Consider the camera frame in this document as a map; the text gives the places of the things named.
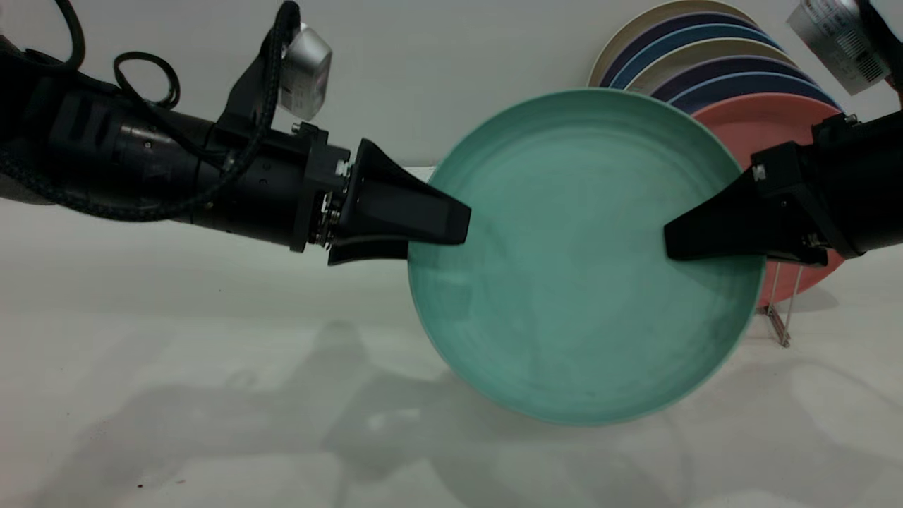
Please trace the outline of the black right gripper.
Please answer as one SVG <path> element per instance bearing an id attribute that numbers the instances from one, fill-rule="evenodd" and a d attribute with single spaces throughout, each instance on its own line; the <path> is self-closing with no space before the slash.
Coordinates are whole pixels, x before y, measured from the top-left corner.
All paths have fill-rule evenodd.
<path id="1" fill-rule="evenodd" d="M 763 256 L 824 267 L 897 246 L 902 238 L 902 113 L 865 123 L 837 115 L 807 145 L 755 153 L 722 192 L 668 222 L 672 260 Z"/>

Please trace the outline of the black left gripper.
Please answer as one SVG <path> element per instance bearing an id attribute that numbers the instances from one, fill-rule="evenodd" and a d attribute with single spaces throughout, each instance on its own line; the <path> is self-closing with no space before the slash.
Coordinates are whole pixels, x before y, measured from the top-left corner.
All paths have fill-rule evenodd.
<path id="1" fill-rule="evenodd" d="M 232 186 L 190 214 L 192 225 L 305 250 L 325 198 L 347 186 L 339 171 L 351 151 L 328 132 L 303 124 L 293 135 L 273 131 Z M 471 209 L 400 167 L 374 142 L 361 140 L 339 213 L 339 242 L 330 267 L 366 260 L 406 260 L 408 242 L 460 245 Z"/>

